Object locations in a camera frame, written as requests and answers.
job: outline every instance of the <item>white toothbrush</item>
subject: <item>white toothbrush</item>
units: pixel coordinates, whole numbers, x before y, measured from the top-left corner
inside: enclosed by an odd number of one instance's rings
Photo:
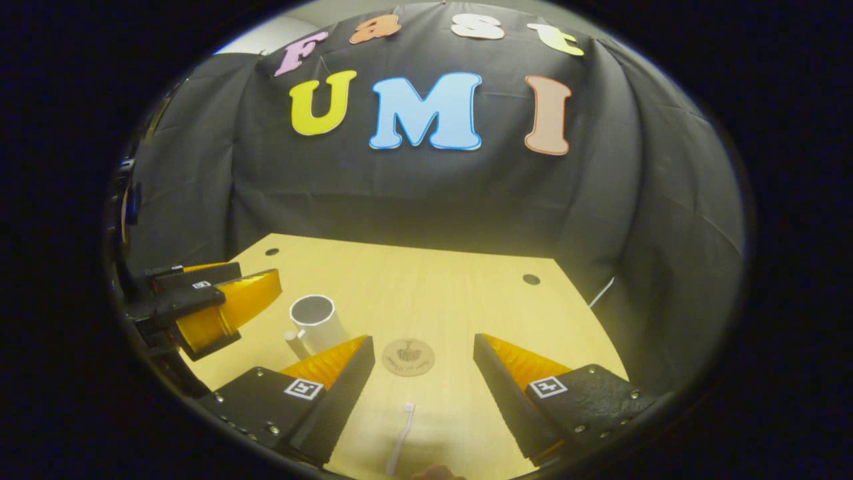
[[[409,434],[409,430],[412,430],[412,415],[415,414],[415,404],[407,403],[403,405],[403,410],[409,413],[409,419],[406,420],[405,428],[403,428],[400,431],[400,435],[397,436],[397,443],[394,445],[391,457],[388,458],[388,463],[385,464],[385,474],[388,477],[392,477],[394,472],[397,470],[397,460],[400,458],[400,450],[403,449],[403,440],[406,439],[406,436]]]

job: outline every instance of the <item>hand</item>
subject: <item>hand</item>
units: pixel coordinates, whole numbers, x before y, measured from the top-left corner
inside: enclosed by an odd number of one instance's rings
[[[433,465],[421,473],[414,474],[412,480],[465,480],[465,477],[457,477],[447,465]]]

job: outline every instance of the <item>cup handle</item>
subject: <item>cup handle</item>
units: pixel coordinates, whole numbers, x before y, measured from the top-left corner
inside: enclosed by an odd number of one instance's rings
[[[286,331],[284,332],[284,340],[287,342],[287,345],[290,346],[290,349],[299,357],[300,360],[305,360],[311,355],[308,353],[308,350],[305,349],[305,344],[302,343],[302,337],[305,336],[305,330],[300,330],[299,332],[295,331]]]

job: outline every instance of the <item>foam letter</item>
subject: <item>foam letter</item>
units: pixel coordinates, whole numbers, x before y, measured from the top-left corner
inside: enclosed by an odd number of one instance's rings
[[[350,37],[350,43],[360,44],[361,42],[367,42],[371,38],[392,35],[400,29],[397,20],[398,17],[396,15],[380,15],[367,20],[356,27],[356,32]]]
[[[328,32],[319,32],[316,35],[303,38],[298,42],[293,42],[285,47],[284,58],[281,59],[281,66],[278,67],[278,70],[276,70],[276,73],[273,76],[277,77],[282,73],[296,70],[296,67],[302,65],[302,61],[299,58],[306,58],[310,55],[310,53],[314,51],[314,45],[316,45],[317,42],[325,40],[326,37],[328,37]]]
[[[429,143],[437,149],[478,149],[482,141],[474,132],[474,88],[482,82],[474,73],[442,75],[432,90],[421,96],[405,78],[384,79],[374,85],[379,94],[376,135],[369,144],[374,149],[395,149],[403,142],[397,134],[397,119],[412,145],[419,145],[432,119],[438,117]]]
[[[499,27],[501,22],[496,18],[486,15],[453,15],[453,23],[455,23],[455,25],[451,26],[450,30],[460,37],[498,40],[503,38],[505,34],[503,29]]]
[[[328,113],[319,118],[311,113],[311,103],[314,99],[314,90],[320,82],[310,80],[290,89],[290,96],[293,97],[293,106],[290,109],[293,129],[303,135],[319,135],[331,132],[340,125],[346,115],[346,98],[350,91],[350,80],[355,77],[355,70],[344,70],[326,78],[326,83],[332,86],[332,100],[328,106]]]
[[[533,132],[525,137],[528,149],[547,155],[563,155],[569,143],[563,138],[566,123],[566,99],[572,96],[569,87],[539,75],[527,75],[525,82],[536,95],[536,119]]]
[[[577,39],[568,33],[561,32],[556,26],[539,25],[537,23],[528,23],[527,26],[539,32],[539,39],[552,49],[559,50],[569,55],[583,55],[583,50],[580,50],[578,47],[571,46],[566,42],[566,40],[568,40],[569,42],[576,44]]]

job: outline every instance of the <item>white cable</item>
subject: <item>white cable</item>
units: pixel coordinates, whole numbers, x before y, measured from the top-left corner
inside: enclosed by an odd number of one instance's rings
[[[409,412],[409,419],[406,420],[405,428],[403,428],[400,431],[400,435],[397,436],[397,443],[394,444],[391,456],[388,457],[388,463],[385,464],[385,474],[388,477],[392,477],[394,472],[397,470],[397,461],[400,459],[400,450],[403,449],[403,440],[406,439],[406,436],[409,434],[409,430],[412,430],[412,415],[415,414],[415,404],[407,403],[403,405],[403,410]]]
[[[593,305],[595,305],[595,303],[598,301],[598,299],[600,299],[600,298],[601,298],[601,296],[602,296],[602,295],[604,295],[604,292],[606,292],[606,291],[607,291],[607,289],[609,289],[609,288],[610,288],[610,286],[611,286],[611,285],[613,285],[613,280],[615,280],[615,279],[616,279],[616,277],[611,278],[611,279],[610,279],[610,283],[608,283],[608,284],[607,284],[607,286],[606,286],[606,287],[604,287],[604,290],[602,290],[601,292],[599,292],[598,296],[596,296],[596,297],[592,300],[592,302],[590,302],[590,303],[589,303],[589,307],[590,307],[590,308],[592,308],[592,306],[593,306]]]

